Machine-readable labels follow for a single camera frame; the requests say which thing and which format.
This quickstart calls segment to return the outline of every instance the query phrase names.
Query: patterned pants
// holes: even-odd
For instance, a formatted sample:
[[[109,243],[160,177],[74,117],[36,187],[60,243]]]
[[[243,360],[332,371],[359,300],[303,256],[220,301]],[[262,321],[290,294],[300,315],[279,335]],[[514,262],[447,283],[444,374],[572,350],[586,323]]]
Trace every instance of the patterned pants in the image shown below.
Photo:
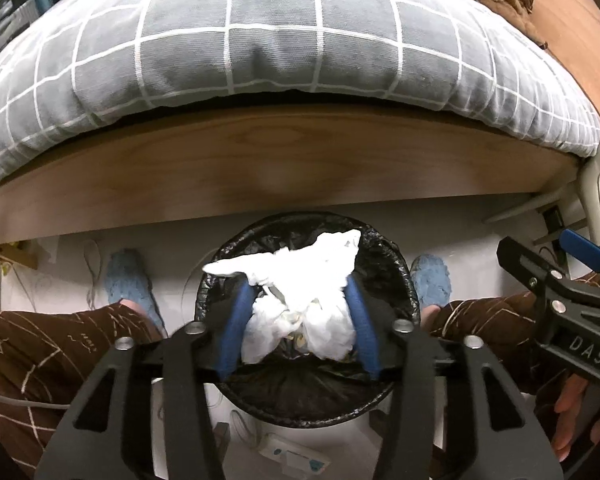
[[[113,342],[147,343],[144,319],[113,304],[76,314],[0,312],[0,395],[70,404]],[[30,477],[62,412],[0,403],[0,442]]]
[[[600,286],[599,275],[582,280]],[[440,311],[432,334],[448,340],[479,335],[520,389],[536,393],[548,375],[539,374],[531,359],[534,301],[530,292],[454,301]],[[112,343],[127,335],[142,343],[152,340],[143,318],[119,304],[77,314],[0,312],[0,394],[70,404]],[[550,395],[557,393],[554,388]],[[0,404],[0,442],[27,475],[33,476],[61,417],[61,412]]]

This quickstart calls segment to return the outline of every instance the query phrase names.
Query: black clamp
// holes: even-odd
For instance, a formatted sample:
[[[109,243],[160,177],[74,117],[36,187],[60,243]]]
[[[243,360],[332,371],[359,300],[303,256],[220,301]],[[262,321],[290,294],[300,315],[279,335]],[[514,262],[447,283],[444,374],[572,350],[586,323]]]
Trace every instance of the black clamp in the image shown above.
[[[448,474],[457,480],[561,480],[538,421],[477,336],[442,342],[405,319],[376,326],[400,356],[374,480],[427,480],[435,427],[435,377],[448,390]],[[204,383],[217,383],[214,333],[191,322],[159,343],[120,338],[83,384],[38,466],[35,480],[155,480],[151,384],[164,384],[171,480],[223,480]]]
[[[573,232],[561,245],[600,272],[600,248]],[[573,282],[532,248],[504,238],[500,266],[536,295],[536,334],[540,348],[565,368],[600,384],[600,288]]]

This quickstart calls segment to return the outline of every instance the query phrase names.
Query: white tissue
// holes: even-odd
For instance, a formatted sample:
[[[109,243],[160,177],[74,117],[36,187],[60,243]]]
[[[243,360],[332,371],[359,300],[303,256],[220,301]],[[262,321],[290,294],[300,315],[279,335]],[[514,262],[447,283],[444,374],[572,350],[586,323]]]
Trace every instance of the white tissue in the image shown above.
[[[244,332],[243,362],[260,362],[291,333],[302,333],[308,350],[321,359],[344,359],[356,333],[342,289],[353,272],[359,241],[358,230],[323,233],[297,251],[245,254],[203,267],[216,276],[241,272],[250,285],[263,286]]]

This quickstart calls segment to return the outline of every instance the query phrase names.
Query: black trash bag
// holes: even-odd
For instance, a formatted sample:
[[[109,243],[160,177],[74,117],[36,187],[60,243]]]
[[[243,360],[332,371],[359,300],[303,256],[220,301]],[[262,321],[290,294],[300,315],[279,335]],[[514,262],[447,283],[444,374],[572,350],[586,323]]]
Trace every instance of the black trash bag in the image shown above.
[[[420,323],[418,297],[398,247],[371,226],[341,215],[296,212],[269,216],[229,240],[213,261],[243,254],[301,249],[321,233],[362,232],[356,279],[374,304],[389,305],[397,317]],[[196,320],[214,308],[227,308],[227,278],[204,274],[196,298]],[[322,428],[351,420],[380,402],[393,383],[373,381],[356,360],[344,362],[302,354],[283,339],[256,365],[241,364],[218,388],[232,403],[264,422],[287,428]]]

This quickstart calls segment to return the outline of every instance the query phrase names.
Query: blue handle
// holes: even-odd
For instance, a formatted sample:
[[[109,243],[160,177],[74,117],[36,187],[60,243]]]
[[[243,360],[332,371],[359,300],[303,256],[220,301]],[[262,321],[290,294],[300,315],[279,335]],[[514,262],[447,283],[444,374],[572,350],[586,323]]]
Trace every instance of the blue handle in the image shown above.
[[[560,233],[560,247],[585,264],[589,269],[600,272],[600,247],[571,229]]]
[[[355,280],[351,275],[347,277],[347,286],[344,288],[344,297],[349,305],[349,313],[353,328],[356,330],[356,349],[358,359],[365,371],[376,380],[382,370],[380,365],[380,352],[378,338],[371,324],[371,319],[366,311],[366,305],[358,290]]]
[[[247,280],[240,284],[240,289],[235,297],[231,316],[224,326],[224,333],[220,338],[219,355],[216,361],[216,372],[221,381],[235,372],[238,359],[242,350],[244,329],[253,314],[253,302],[256,300],[256,287],[250,286]]]

